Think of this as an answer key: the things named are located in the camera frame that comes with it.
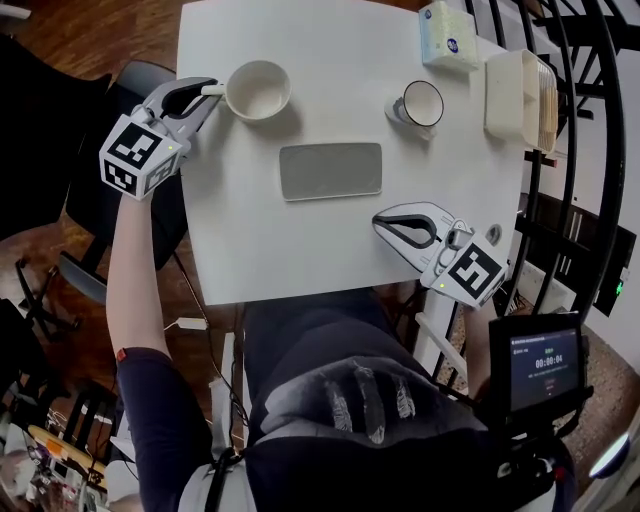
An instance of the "gray tray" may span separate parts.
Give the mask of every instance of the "gray tray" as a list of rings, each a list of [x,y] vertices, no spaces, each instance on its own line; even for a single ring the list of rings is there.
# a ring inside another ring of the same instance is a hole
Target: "gray tray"
[[[283,147],[280,184],[287,201],[379,194],[382,148],[374,143]]]

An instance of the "black strap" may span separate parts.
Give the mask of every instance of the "black strap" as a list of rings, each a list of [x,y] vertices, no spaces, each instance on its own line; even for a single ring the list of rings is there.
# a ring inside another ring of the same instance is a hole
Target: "black strap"
[[[236,455],[235,450],[231,447],[222,452],[222,455],[220,455],[215,466],[215,473],[213,474],[211,487],[209,487],[207,503],[204,506],[205,512],[216,512],[218,510],[218,507],[220,506],[220,498],[222,497],[222,487],[227,475],[227,469],[237,464],[242,459],[242,453]]]

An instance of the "screen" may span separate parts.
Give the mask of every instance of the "screen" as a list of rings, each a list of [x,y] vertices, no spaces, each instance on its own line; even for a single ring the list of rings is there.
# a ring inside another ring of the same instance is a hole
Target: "screen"
[[[511,338],[511,410],[550,400],[578,387],[575,329]]]

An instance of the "black sleeve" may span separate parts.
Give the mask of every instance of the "black sleeve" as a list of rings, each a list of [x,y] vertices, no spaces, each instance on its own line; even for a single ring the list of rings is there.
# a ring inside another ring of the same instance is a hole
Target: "black sleeve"
[[[193,472],[211,462],[211,431],[188,384],[153,349],[127,349],[118,386],[136,452],[146,512],[176,511]]]

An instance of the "chair leg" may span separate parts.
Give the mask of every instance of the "chair leg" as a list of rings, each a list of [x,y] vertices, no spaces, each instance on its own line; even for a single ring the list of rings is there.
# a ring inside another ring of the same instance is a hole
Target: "chair leg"
[[[21,258],[16,262],[16,272],[18,274],[18,280],[20,281],[20,286],[22,287],[22,291],[25,296],[25,300],[23,302],[26,302],[26,306],[28,308],[25,319],[28,322],[31,322],[32,324],[33,324],[33,321],[35,320],[38,323],[38,326],[40,327],[40,329],[42,330],[42,333],[44,334],[45,338],[50,342],[54,341],[54,338],[51,332],[49,331],[47,322],[62,330],[71,331],[71,330],[77,329],[77,327],[80,324],[79,320],[76,319],[73,323],[62,320],[56,317],[53,313],[46,311],[42,304],[46,296],[47,290],[49,289],[49,285],[51,284],[51,280],[58,273],[58,267],[53,266],[49,269],[49,272],[47,272],[47,278],[44,282],[44,285],[38,292],[38,296],[34,297],[33,292],[29,288],[29,284],[27,283],[27,280],[24,277],[24,273],[22,272],[22,269],[26,266],[26,264],[27,264],[27,260],[25,258]]]

